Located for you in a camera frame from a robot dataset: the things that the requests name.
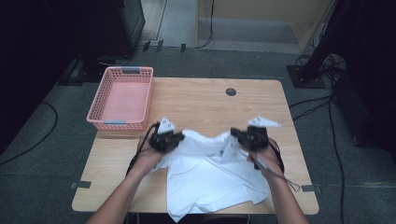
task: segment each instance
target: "human arm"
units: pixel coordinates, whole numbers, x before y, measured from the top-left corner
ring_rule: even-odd
[[[270,139],[270,143],[272,146],[276,146],[274,140]],[[309,223],[291,192],[288,183],[284,178],[279,178],[280,176],[284,177],[284,175],[277,163],[276,154],[271,149],[271,146],[259,151],[247,150],[247,152],[249,153],[247,160],[255,161],[259,165],[262,175],[268,182],[278,223]]]
[[[146,143],[127,176],[87,223],[122,223],[143,177],[161,160],[162,153]]]

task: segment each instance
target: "gray carpet floor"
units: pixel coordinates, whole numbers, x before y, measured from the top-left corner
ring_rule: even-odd
[[[236,50],[139,50],[127,65],[151,66],[155,77],[222,77],[277,79],[289,105],[331,94],[327,89],[295,89],[287,64],[298,54]],[[53,132],[30,152],[0,167],[0,223],[84,223],[90,213],[73,211],[76,190],[96,134],[86,121],[98,83],[54,86],[45,99],[57,111]],[[321,102],[297,105],[293,117]],[[387,151],[355,147],[338,105],[331,105],[335,139],[344,166],[345,223],[394,223],[396,166]],[[55,122],[54,112],[41,105],[22,128],[0,162],[38,142]],[[340,223],[341,173],[332,143],[329,107],[294,121],[306,165],[317,190],[319,212],[312,223]],[[252,223],[276,223],[273,215],[253,215]]]

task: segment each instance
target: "table top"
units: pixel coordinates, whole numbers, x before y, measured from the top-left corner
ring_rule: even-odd
[[[280,128],[267,128],[268,135],[280,147],[285,176],[301,186],[311,186],[304,155],[291,119],[282,85],[277,80],[155,77],[149,125],[169,118],[176,131],[191,129],[208,137],[230,131],[245,130],[248,120],[261,116],[281,123]],[[235,96],[226,90],[236,90]],[[125,177],[134,156],[138,137],[145,132],[98,132],[81,181],[91,182],[88,189],[78,188],[73,209],[96,211]],[[129,209],[137,213],[167,213],[166,174],[160,169],[147,175],[140,184]],[[293,192],[303,212],[318,212],[314,191]],[[223,214],[273,214],[271,197],[262,203],[241,203],[223,209]]]

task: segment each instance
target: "white t-shirt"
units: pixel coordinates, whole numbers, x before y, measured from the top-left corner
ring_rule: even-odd
[[[269,195],[260,171],[230,132],[208,138],[184,130],[185,138],[153,170],[168,168],[167,210],[179,222],[187,214],[216,212]]]

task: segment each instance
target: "pink plastic basket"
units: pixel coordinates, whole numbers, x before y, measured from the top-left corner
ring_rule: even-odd
[[[87,121],[98,130],[143,131],[153,89],[151,67],[108,67]]]

